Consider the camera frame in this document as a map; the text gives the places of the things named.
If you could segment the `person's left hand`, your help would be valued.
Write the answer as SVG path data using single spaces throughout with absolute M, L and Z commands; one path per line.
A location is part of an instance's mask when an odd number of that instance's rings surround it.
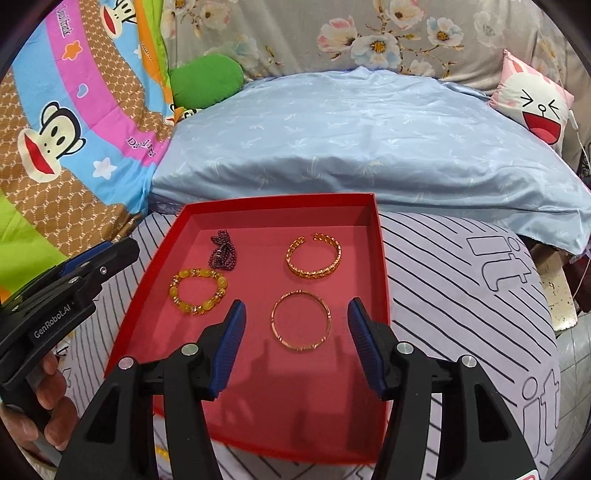
M 34 422 L 25 415 L 1 406 L 1 419 L 15 443 L 33 457 L 49 462 L 36 442 L 43 436 L 56 450 L 63 451 L 78 423 L 77 410 L 74 403 L 65 395 L 66 381 L 58 370 L 58 359 L 48 353 L 41 361 L 43 376 L 36 388 L 38 403 L 50 412 L 51 418 L 43 432 L 40 433 Z

